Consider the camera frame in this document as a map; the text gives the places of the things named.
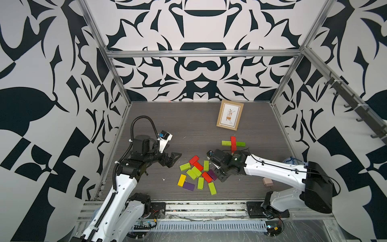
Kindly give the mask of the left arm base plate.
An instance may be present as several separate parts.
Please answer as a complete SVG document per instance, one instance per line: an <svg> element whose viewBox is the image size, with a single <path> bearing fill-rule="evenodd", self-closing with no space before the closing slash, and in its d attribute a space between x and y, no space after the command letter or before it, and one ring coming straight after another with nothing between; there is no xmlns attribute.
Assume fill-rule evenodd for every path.
<svg viewBox="0 0 387 242"><path fill-rule="evenodd" d="M166 203L165 202L151 202L145 209L146 219L158 219L165 215Z"/></svg>

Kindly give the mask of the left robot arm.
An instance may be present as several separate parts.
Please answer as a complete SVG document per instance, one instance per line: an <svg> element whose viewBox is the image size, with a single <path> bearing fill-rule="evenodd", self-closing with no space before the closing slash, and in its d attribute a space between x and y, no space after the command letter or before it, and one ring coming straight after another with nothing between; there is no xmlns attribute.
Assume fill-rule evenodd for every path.
<svg viewBox="0 0 387 242"><path fill-rule="evenodd" d="M155 139L147 135L134 135L137 121L148 120ZM168 154L168 142L172 135L166 131L157 132L153 120L139 116L131 123L130 145L124 155L115 162L112 174L112 188L95 217L79 237L72 242L122 242L140 218L151 215L150 196L133 194L140 178L154 163L171 168L181 158L180 153Z"/></svg>

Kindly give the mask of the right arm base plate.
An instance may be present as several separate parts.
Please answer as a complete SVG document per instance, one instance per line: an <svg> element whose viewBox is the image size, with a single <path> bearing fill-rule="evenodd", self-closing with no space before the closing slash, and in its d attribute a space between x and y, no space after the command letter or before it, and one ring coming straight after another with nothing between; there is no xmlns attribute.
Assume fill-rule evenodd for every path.
<svg viewBox="0 0 387 242"><path fill-rule="evenodd" d="M278 212L272 209L270 206L264 207L263 202L246 202L247 212L249 218L262 218L262 219L274 219L274 218L289 218L290 213L288 210L284 212Z"/></svg>

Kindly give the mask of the dark green block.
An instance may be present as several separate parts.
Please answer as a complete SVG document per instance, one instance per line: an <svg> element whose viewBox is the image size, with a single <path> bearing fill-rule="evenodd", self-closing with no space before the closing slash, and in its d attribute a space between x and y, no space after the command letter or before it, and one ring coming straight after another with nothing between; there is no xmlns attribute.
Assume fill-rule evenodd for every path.
<svg viewBox="0 0 387 242"><path fill-rule="evenodd" d="M237 142L236 145L237 145L237 147L245 147L246 143L245 142Z"/></svg>

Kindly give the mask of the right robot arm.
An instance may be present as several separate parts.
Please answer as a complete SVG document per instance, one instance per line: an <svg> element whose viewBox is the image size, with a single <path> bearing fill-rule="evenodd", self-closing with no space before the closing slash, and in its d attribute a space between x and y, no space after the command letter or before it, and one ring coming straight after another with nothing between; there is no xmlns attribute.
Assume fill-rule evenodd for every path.
<svg viewBox="0 0 387 242"><path fill-rule="evenodd" d="M269 178L290 186L280 192L268 193L262 208L265 212L282 213L288 209L307 207L323 214L332 212L332 199L337 181L315 163L287 164L268 160L249 151L233 154L222 150L208 151L207 157L215 165L215 174L222 182L231 175Z"/></svg>

